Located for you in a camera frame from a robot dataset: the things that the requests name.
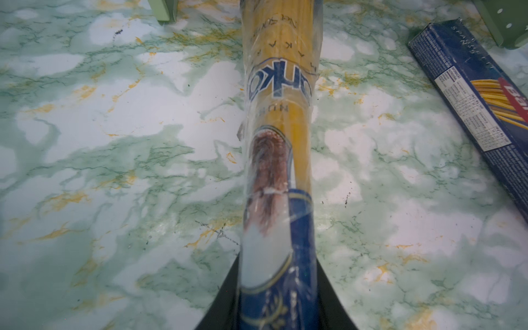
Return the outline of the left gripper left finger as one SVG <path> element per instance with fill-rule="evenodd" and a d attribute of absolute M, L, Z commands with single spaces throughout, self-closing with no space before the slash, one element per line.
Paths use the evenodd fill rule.
<path fill-rule="evenodd" d="M 195 327 L 196 330 L 237 329 L 237 281 L 239 256 L 235 258 L 213 303 Z"/>

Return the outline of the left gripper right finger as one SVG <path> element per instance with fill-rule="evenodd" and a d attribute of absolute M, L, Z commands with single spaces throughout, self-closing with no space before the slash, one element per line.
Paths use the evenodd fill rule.
<path fill-rule="evenodd" d="M 319 260 L 318 279 L 318 327 L 319 330 L 358 330 L 342 306 Z"/>

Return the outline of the blue clear spaghetti bag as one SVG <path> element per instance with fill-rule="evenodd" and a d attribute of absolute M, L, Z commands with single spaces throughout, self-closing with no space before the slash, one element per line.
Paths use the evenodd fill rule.
<path fill-rule="evenodd" d="M 240 3 L 247 184 L 236 327 L 316 329 L 310 127 L 321 1 Z"/>

